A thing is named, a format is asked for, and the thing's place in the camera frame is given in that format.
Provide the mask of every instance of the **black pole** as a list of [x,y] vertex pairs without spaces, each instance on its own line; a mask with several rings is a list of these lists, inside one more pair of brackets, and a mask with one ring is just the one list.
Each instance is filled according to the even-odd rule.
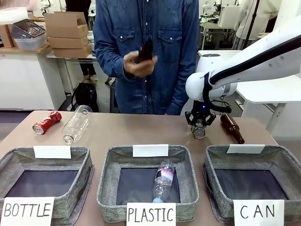
[[250,35],[251,35],[251,31],[252,31],[252,28],[253,28],[253,25],[254,25],[254,22],[255,22],[255,18],[257,16],[257,10],[258,10],[258,6],[259,6],[259,2],[260,2],[260,0],[257,0],[257,2],[256,2],[255,10],[254,10],[254,13],[252,15],[252,20],[251,20],[251,23],[250,23],[248,34],[246,35],[246,40],[245,40],[243,49],[245,49],[247,44],[248,44],[248,41],[249,41],[249,38],[250,38]]

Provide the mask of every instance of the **bottle label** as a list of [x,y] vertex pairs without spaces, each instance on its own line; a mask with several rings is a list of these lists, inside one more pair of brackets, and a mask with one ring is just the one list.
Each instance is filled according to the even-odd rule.
[[174,174],[166,169],[158,169],[156,178],[158,177],[165,177],[172,181],[174,178]]

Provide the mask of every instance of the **can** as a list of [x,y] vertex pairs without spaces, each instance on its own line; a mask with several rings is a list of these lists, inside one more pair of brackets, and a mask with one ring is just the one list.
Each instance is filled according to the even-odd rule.
[[46,133],[51,126],[53,126],[56,122],[60,121],[61,119],[62,115],[58,111],[53,111],[44,120],[36,122],[32,126],[32,129],[37,134],[42,135]]

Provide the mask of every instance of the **paper sign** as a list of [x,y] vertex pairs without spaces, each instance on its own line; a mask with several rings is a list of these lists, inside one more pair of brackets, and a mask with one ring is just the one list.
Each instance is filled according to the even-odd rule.
[[34,146],[36,159],[71,159],[70,146]]
[[134,145],[133,157],[168,156],[168,145]]
[[50,226],[54,197],[4,199],[0,226]]
[[283,226],[284,200],[233,200],[235,226]]
[[265,145],[230,145],[227,154],[260,154],[264,147]]
[[175,226],[175,203],[127,204],[127,226]]

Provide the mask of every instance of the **white cloth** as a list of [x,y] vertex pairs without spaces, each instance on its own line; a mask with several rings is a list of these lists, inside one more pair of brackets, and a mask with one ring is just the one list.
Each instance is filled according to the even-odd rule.
[[[236,36],[240,39],[246,39],[256,2],[257,0],[244,0],[241,5],[238,21],[234,26]],[[258,34],[265,31],[269,20],[277,16],[280,5],[281,0],[260,0],[249,40],[258,39]]]
[[26,7],[27,11],[34,11],[38,7],[38,0],[0,0],[0,9]]

